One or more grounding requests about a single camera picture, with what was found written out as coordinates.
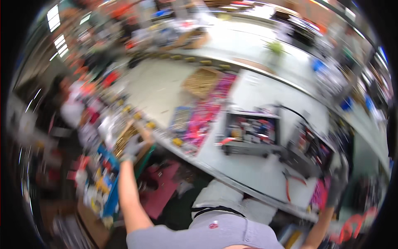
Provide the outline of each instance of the pliers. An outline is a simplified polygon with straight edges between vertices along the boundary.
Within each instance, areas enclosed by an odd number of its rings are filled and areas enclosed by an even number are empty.
[[[297,176],[291,175],[287,169],[285,169],[284,171],[282,171],[282,174],[283,174],[283,175],[285,176],[285,178],[286,178],[286,196],[287,196],[288,201],[291,202],[291,201],[290,201],[290,196],[289,196],[289,178],[296,179],[296,180],[300,181],[302,184],[304,184],[304,185],[306,185],[306,186],[307,186],[307,184],[306,184],[305,180],[303,180],[303,179],[301,179],[301,178],[299,178],[299,177],[297,177]]]

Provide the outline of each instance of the gray glove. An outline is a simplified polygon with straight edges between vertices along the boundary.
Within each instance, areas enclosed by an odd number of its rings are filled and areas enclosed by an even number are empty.
[[[330,180],[330,188],[326,207],[335,207],[339,203],[342,192],[348,183],[348,161],[344,154],[340,153],[341,167],[335,169]]]
[[[142,147],[145,145],[145,141],[142,141],[141,143],[138,142],[139,137],[140,134],[136,134],[129,139],[125,149],[123,150],[123,154],[120,158],[121,162],[131,161],[133,163],[135,161],[136,155],[141,151]]]

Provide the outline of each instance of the green plant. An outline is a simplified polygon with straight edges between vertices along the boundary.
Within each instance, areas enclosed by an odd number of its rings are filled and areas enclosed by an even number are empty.
[[[279,41],[267,42],[267,48],[278,56],[284,52],[282,49],[282,44]]]

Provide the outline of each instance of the wire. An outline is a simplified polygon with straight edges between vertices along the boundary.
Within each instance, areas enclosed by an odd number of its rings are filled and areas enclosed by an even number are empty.
[[[289,111],[295,113],[296,115],[298,115],[300,118],[302,118],[307,123],[308,127],[311,130],[315,131],[314,128],[312,127],[312,125],[310,124],[310,122],[308,122],[308,120],[303,115],[301,115],[297,111],[295,111],[295,110],[293,110],[293,109],[291,109],[291,108],[289,108],[287,106],[284,106],[284,105],[281,105],[281,104],[280,105],[267,104],[267,105],[263,105],[263,106],[273,106],[273,107],[276,107],[276,108],[282,108],[282,109],[289,110]],[[317,135],[314,135],[314,140],[315,140],[315,145],[316,145],[316,147],[318,149],[319,155],[322,155],[321,147],[320,147],[320,144],[319,144],[319,138],[318,138]]]

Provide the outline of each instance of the white pants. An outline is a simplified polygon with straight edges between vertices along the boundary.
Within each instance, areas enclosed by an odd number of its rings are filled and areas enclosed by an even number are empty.
[[[193,208],[224,206],[242,213],[251,221],[268,225],[277,209],[254,198],[243,199],[243,192],[217,179],[202,189]],[[197,212],[192,212],[192,219]]]

